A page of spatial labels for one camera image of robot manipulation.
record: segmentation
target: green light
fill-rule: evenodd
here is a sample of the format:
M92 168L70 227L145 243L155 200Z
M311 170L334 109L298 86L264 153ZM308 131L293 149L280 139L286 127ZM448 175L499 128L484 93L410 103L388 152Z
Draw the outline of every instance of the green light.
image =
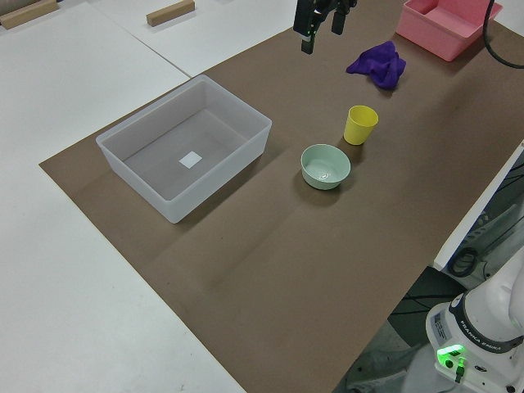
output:
M460 344L456 344L454 346L446 346L445 348L441 348L436 352L436 357L439 360L439 363L444 365L445 361L449 359L450 357L458 356L464 352L464 346L461 346Z

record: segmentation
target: clear plastic bin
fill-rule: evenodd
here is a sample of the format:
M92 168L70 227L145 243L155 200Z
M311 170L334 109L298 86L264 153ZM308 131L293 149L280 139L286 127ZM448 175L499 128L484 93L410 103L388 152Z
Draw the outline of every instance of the clear plastic bin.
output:
M97 137L111 168L177 223L264 151L271 120L200 75Z
M489 0L410 0L402 9L396 32L452 61L482 34ZM495 4L493 19L502 9Z

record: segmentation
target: pink bin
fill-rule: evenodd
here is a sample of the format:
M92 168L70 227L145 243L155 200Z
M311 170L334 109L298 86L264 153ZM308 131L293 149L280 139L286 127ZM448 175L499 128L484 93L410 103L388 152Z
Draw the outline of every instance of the pink bin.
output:
M452 61L482 34L489 0L409 0L402 9L397 34ZM502 9L495 4L493 19Z

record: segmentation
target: purple cloth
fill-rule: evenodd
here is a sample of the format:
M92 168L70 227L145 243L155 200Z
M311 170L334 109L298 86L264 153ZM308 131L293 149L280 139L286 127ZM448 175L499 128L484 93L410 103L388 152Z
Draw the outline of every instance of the purple cloth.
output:
M399 57L395 44L386 41L363 52L359 58L347 67L348 74L369 75L379 87L392 90L404 72L406 62Z

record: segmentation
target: cup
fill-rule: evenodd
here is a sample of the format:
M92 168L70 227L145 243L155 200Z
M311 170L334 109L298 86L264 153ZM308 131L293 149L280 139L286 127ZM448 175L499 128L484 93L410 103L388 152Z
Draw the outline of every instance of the cup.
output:
M365 105L352 106L347 116L344 139L351 145L361 145L377 124L378 115L372 108Z

